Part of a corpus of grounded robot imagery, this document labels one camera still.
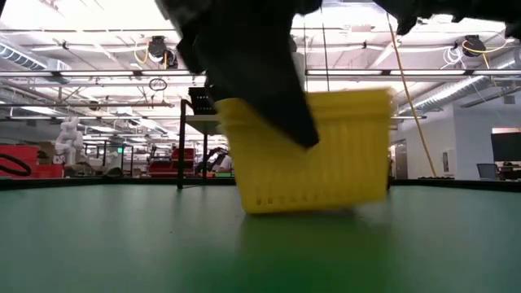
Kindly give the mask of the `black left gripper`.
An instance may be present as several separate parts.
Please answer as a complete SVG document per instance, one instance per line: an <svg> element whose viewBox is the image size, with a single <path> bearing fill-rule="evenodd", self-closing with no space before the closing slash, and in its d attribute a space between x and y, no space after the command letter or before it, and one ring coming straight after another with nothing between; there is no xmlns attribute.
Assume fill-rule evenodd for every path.
<svg viewBox="0 0 521 293"><path fill-rule="evenodd" d="M298 59L291 53L291 26L322 0L155 0L176 29L176 46L192 73L207 71L217 102L239 98L299 146L319 142Z"/></svg>

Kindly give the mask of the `yellow slotted plastic basket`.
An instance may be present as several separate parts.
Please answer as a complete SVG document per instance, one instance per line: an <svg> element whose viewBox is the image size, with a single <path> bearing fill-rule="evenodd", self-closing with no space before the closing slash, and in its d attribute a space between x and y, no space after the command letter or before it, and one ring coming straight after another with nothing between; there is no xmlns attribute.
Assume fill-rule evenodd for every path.
<svg viewBox="0 0 521 293"><path fill-rule="evenodd" d="M390 112L390 95L387 89L365 89L349 91L312 92L282 92L270 96L255 96L254 98L224 98L215 102L218 111L226 107L232 108L250 104L265 104L271 107L290 107L306 105L313 110L347 109L348 111Z"/></svg>
<svg viewBox="0 0 521 293"><path fill-rule="evenodd" d="M250 214L344 208L387 192L387 120L324 120L304 149L268 125L222 125Z"/></svg>
<svg viewBox="0 0 521 293"><path fill-rule="evenodd" d="M311 116L317 120L331 120L331 119L384 119L388 120L392 113L389 106L384 108L313 108ZM225 107L219 111L219 115L224 119L229 120L243 120L260 119L261 116L253 111L250 107Z"/></svg>

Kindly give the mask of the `red shelf rack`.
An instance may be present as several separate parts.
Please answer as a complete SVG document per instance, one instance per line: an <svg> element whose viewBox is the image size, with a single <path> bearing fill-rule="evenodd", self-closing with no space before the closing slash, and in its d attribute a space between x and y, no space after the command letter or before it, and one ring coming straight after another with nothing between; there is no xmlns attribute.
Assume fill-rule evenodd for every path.
<svg viewBox="0 0 521 293"><path fill-rule="evenodd" d="M169 156L152 157L148 164L150 177L176 177L178 174L179 150L173 149ZM183 153L183 176L195 175L195 149L185 148Z"/></svg>

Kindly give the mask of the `person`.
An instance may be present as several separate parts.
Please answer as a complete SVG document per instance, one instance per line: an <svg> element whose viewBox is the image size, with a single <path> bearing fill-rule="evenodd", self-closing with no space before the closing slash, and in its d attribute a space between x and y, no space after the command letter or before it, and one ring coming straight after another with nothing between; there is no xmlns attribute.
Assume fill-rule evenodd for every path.
<svg viewBox="0 0 521 293"><path fill-rule="evenodd" d="M217 158L211 163L210 170L214 173L232 173L234 170L234 161L230 153L221 147L216 147L208 153L209 157L217 155Z"/></svg>

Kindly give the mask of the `grey door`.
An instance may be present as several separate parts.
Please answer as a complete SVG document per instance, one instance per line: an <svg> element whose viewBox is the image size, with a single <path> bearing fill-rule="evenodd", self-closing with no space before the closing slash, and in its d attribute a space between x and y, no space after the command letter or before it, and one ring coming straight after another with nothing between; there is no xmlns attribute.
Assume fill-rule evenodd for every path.
<svg viewBox="0 0 521 293"><path fill-rule="evenodd" d="M396 179L408 178L407 144L406 140L397 141L394 145L394 167Z"/></svg>

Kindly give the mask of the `long ceiling tube light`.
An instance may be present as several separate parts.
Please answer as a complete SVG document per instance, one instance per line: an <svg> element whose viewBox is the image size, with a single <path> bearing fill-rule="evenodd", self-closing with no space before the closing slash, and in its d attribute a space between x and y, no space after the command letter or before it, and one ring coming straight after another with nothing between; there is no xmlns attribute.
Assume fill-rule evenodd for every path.
<svg viewBox="0 0 521 293"><path fill-rule="evenodd" d="M187 70L0 71L0 77L185 77Z"/></svg>
<svg viewBox="0 0 521 293"><path fill-rule="evenodd" d="M312 69L307 70L307 76L317 77L363 77L363 76L399 76L404 74L406 77L470 77L470 76L519 76L521 69L450 69L450 70L427 70L427 69L406 69L403 72L398 69L371 69L371 70L347 70L347 69Z"/></svg>

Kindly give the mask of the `white robot figure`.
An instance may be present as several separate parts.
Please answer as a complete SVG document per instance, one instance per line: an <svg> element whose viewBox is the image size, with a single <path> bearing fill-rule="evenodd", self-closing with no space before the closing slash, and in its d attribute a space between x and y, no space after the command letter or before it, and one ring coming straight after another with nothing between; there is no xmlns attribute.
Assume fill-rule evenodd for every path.
<svg viewBox="0 0 521 293"><path fill-rule="evenodd" d="M66 117L60 124L59 136L55 140L54 164L76 163L77 155L83 148L83 135L77 129L79 124L80 119L76 116Z"/></svg>

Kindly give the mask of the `grey office chair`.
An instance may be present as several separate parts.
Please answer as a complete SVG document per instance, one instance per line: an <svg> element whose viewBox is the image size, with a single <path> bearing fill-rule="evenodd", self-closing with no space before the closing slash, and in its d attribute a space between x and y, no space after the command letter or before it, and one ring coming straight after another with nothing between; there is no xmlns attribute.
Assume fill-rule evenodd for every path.
<svg viewBox="0 0 521 293"><path fill-rule="evenodd" d="M496 181L500 179L498 168L495 164L482 163L476 165L480 180Z"/></svg>

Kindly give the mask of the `large red bin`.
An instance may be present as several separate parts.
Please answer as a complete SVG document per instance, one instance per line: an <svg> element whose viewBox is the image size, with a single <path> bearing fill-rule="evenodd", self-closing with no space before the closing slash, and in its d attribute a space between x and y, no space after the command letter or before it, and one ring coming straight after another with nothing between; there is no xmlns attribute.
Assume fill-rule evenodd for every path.
<svg viewBox="0 0 521 293"><path fill-rule="evenodd" d="M40 149L29 145L0 145L0 177L14 179L61 178L61 164L44 163L38 158Z"/></svg>

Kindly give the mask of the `silver ventilation duct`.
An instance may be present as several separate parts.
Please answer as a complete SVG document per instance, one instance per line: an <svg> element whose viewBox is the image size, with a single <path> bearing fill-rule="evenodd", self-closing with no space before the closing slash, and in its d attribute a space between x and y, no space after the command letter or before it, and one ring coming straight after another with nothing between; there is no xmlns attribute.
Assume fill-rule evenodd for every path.
<svg viewBox="0 0 521 293"><path fill-rule="evenodd" d="M33 55L23 52L18 47L7 42L0 42L0 59L8 60L31 71L45 70L46 62L42 62Z"/></svg>
<svg viewBox="0 0 521 293"><path fill-rule="evenodd" d="M457 82L448 82L433 90L421 94L412 100L415 110L431 110L445 103L453 102L469 94L471 90L481 85L488 84L491 77L498 76L499 71L519 70L521 61L516 61L513 56L502 56L489 62L490 68L482 65L476 68L470 76Z"/></svg>

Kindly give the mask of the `black wall monitor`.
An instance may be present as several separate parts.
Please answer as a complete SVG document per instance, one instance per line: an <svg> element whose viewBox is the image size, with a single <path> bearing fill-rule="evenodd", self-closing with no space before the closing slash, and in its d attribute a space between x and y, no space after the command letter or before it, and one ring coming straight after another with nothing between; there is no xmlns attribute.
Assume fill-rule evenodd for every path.
<svg viewBox="0 0 521 293"><path fill-rule="evenodd" d="M491 142L495 161L521 161L521 133L492 133Z"/></svg>

